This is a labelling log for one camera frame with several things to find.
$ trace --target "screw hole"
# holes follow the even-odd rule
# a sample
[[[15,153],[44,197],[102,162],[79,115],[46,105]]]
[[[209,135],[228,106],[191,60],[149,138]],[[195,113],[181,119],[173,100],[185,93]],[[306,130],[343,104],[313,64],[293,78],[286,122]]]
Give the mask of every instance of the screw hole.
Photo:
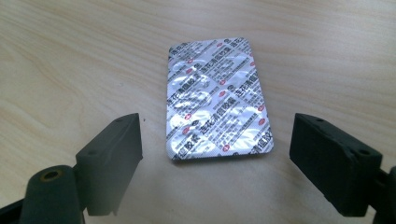
[[[93,156],[93,155],[96,155],[97,153],[98,153],[98,151],[96,151],[96,150],[90,150],[88,152],[88,155]]]
[[[60,171],[60,170],[48,171],[48,172],[44,173],[40,177],[40,179],[43,182],[49,182],[49,181],[52,181],[52,180],[58,178],[59,176],[61,176],[61,174],[62,174],[62,171]]]
[[[359,153],[362,154],[362,155],[364,155],[364,156],[370,155],[370,152],[367,151],[367,150],[364,150],[364,149],[359,150]]]

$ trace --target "table surface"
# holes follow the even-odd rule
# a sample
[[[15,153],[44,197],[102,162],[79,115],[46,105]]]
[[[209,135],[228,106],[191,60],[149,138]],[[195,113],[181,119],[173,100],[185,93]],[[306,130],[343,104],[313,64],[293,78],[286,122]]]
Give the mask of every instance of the table surface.
[[[116,217],[87,223],[371,223],[342,217],[290,161],[295,113],[396,165],[394,1],[1,1],[0,207],[28,179],[139,113],[144,159]],[[261,157],[173,163],[167,57],[177,43],[249,40],[275,138]]]

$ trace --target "wood grain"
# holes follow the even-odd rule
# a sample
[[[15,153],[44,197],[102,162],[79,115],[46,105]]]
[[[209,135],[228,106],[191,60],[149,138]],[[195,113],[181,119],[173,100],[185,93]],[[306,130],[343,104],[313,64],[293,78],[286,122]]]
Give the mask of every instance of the wood grain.
[[[1,1],[0,207],[36,172],[75,164],[113,119],[141,117],[144,159],[117,217],[87,223],[371,223],[341,217],[290,162],[294,113],[322,117],[396,165],[395,1]],[[174,164],[165,152],[167,53],[243,36],[276,147]]]

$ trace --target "red printed logo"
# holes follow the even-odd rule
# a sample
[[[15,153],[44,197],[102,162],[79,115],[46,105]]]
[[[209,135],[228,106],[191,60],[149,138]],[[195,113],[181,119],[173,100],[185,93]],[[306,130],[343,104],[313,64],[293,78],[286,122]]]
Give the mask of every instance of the red printed logo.
[[[228,151],[229,149],[230,149],[230,145],[228,144],[223,147],[224,152]]]
[[[265,119],[260,119],[260,121],[259,121],[259,125],[263,125],[263,124],[264,124],[264,122],[265,122]]]
[[[183,130],[183,134],[186,134],[190,130],[190,127],[187,127]]]
[[[184,119],[190,119],[191,118],[191,114],[187,114]]]
[[[259,108],[257,108],[260,112],[262,112],[263,110],[264,110],[264,108],[265,108],[265,105],[261,105],[261,106],[259,106]]]

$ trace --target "silver foil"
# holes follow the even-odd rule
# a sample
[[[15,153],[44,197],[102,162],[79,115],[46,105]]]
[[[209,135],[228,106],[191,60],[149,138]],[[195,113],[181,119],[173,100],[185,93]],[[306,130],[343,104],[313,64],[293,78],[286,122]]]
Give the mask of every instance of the silver foil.
[[[166,113],[172,160],[266,153],[274,147],[251,48],[243,37],[170,48]]]

